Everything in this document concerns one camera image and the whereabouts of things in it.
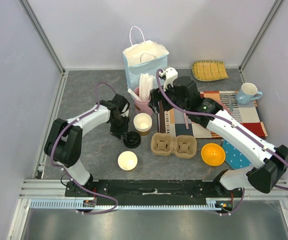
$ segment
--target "black mounting plate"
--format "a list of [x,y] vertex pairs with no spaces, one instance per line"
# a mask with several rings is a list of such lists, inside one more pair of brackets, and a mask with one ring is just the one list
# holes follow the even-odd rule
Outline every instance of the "black mounting plate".
[[[94,180],[93,189],[100,194],[114,197],[119,205],[162,206],[162,205],[204,205],[206,198],[231,198],[226,190],[219,195],[212,181],[203,180]],[[242,190],[234,189],[235,198],[240,198]],[[73,182],[68,182],[66,197],[86,198],[92,194],[84,192]],[[113,205],[104,197],[97,198],[97,205]]]

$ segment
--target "pink cup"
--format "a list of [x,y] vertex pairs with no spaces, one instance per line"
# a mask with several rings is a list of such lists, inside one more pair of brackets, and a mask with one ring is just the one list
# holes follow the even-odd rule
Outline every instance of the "pink cup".
[[[139,96],[139,87],[136,87],[136,89],[134,90],[134,93]],[[153,115],[153,110],[148,106],[148,103],[150,101],[150,97],[148,101],[138,101],[136,99],[134,99],[135,102],[135,113],[136,114],[148,114],[150,116]]]

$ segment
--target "yellow woven basket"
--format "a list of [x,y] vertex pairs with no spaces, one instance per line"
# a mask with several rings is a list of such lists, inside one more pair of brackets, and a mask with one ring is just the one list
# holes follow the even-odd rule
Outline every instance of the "yellow woven basket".
[[228,75],[224,62],[203,60],[196,61],[193,64],[192,71],[197,80],[203,82],[227,79]]

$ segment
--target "wall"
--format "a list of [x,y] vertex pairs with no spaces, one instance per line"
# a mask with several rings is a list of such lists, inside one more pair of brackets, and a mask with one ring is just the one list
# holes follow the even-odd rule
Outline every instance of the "wall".
[[17,0],[0,0],[0,240],[31,178],[60,73]]
[[263,92],[258,105],[268,140],[288,147],[288,1],[284,1],[244,76]]
[[[65,68],[123,68],[136,25],[163,44],[169,65],[242,62],[274,0],[30,0]],[[141,35],[134,32],[134,42]]]

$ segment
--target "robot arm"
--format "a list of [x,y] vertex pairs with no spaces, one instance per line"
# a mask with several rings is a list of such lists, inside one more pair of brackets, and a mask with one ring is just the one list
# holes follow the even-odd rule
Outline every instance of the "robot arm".
[[56,119],[53,122],[50,130],[44,152],[50,156],[54,143],[60,132],[72,121],[78,120],[74,123],[62,138],[54,154],[54,161],[63,166],[69,175],[75,179],[79,184],[90,187],[93,182],[92,175],[85,169],[80,161],[82,137],[96,126],[103,123],[110,123],[111,135],[118,139],[123,139],[124,144],[128,148],[136,148],[140,144],[140,136],[135,132],[128,132],[130,117],[128,117],[129,102],[121,95],[116,94],[110,101],[100,101],[100,106],[94,113],[82,118],[85,113],[68,119]]
[[[288,148],[284,145],[275,147],[274,145],[260,139],[251,131],[246,129],[240,123],[233,119],[232,116],[222,106],[211,98],[203,98],[197,90],[196,83],[188,76],[177,77],[177,71],[167,68],[160,74],[161,78],[166,78],[164,91],[169,99],[178,107],[198,113],[217,115],[232,122],[232,125],[214,117],[189,115],[187,116],[195,123],[209,129],[212,132],[222,136],[230,142],[235,148],[243,153],[251,162],[251,166],[237,169],[225,170],[221,172],[215,181],[227,190],[235,188],[244,188],[253,186],[263,193],[269,193],[273,186],[286,171],[286,167],[276,157],[272,156],[266,149],[270,149],[288,162]],[[160,90],[153,89],[150,92],[151,101],[149,106],[155,113],[159,112],[159,102],[162,101],[165,111],[173,108],[163,97]],[[261,142],[265,147],[260,148],[251,139],[243,135],[236,127],[246,131],[251,137]]]

